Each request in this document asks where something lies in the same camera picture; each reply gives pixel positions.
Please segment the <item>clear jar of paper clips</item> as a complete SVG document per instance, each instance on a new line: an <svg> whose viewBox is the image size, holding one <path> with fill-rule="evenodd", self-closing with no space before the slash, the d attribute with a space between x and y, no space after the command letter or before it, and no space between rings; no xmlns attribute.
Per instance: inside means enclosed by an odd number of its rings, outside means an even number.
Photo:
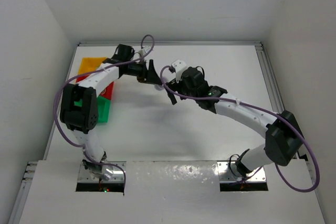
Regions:
<svg viewBox="0 0 336 224"><path fill-rule="evenodd" d="M164 90L164 87L163 87L162 85L158 85L158 84L155 84L155 85L154 85L154 88L155 88L156 90L158 90L158 91L162 91L162 90Z"/></svg>

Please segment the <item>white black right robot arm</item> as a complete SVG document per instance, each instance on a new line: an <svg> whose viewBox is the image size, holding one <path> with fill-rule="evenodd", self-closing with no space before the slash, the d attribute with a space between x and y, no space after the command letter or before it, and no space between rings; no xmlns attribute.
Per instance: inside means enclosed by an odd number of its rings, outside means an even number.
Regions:
<svg viewBox="0 0 336 224"><path fill-rule="evenodd" d="M301 147L302 142L295 134L300 129L291 112L269 114L244 106L226 89L210 86L196 67L172 64L169 70L175 74L175 78L166 83L172 104L177 103L174 96L177 93L182 100L192 99L201 109L233 119L265 139L264 144L246 149L228 166L234 177L245 178L256 168L272 163L287 166Z"/></svg>

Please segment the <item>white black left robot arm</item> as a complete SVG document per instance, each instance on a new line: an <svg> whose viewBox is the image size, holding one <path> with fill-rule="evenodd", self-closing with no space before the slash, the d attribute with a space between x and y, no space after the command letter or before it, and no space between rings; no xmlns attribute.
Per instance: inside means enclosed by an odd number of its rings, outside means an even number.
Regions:
<svg viewBox="0 0 336 224"><path fill-rule="evenodd" d="M153 60L144 59L152 50L152 46L146 46L135 51L131 46L119 44L114 55L105 59L97 70L63 88L60 120L77 139L85 155L84 166L93 176L110 180L116 170L122 170L119 165L107 163L106 152L94 130L99 117L98 96L123 75L134 76L140 83L161 85Z"/></svg>

